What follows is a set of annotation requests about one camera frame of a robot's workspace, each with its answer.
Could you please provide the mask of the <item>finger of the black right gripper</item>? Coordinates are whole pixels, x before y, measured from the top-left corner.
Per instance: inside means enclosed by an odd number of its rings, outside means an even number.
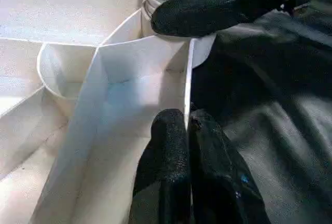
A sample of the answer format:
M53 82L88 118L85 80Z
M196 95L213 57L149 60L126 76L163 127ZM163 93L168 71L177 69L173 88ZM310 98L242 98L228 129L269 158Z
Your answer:
M259 17L259 0L168 0L151 17L162 35L202 37Z

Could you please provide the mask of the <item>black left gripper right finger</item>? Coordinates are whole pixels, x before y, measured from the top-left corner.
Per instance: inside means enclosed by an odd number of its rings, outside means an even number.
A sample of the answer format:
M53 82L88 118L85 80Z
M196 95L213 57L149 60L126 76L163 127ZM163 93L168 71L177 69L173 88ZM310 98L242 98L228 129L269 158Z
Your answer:
M246 162L203 109L191 113L189 147L196 223L270 223Z

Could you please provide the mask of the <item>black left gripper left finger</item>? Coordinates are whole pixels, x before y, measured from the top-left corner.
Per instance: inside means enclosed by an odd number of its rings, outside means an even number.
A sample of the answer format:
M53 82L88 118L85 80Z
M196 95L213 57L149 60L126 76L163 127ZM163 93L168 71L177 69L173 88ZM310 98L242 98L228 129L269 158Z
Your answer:
M129 223L190 223L188 137L183 113L165 109L137 166Z

